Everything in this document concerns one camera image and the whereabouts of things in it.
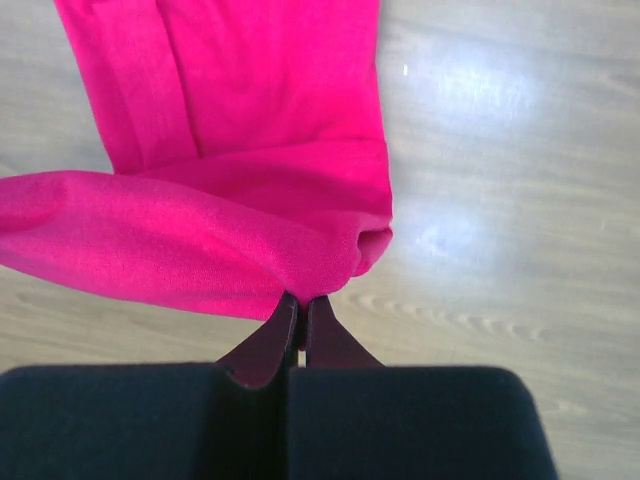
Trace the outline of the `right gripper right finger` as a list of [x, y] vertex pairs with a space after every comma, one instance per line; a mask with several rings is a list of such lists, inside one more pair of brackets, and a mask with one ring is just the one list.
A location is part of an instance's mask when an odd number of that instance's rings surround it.
[[327, 296], [311, 301], [306, 324], [307, 368], [378, 368], [383, 364], [338, 321]]

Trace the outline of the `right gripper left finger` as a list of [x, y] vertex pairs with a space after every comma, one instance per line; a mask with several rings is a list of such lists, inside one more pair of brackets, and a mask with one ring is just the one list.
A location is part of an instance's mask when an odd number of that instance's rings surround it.
[[298, 313], [298, 301], [284, 293], [269, 319], [215, 364], [244, 388], [265, 387], [290, 364]]

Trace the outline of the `magenta t shirt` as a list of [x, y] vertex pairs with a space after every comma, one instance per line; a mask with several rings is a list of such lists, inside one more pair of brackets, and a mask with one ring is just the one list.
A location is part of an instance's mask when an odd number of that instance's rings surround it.
[[60, 1], [113, 170], [1, 182], [1, 262], [264, 320], [392, 238], [375, 1]]

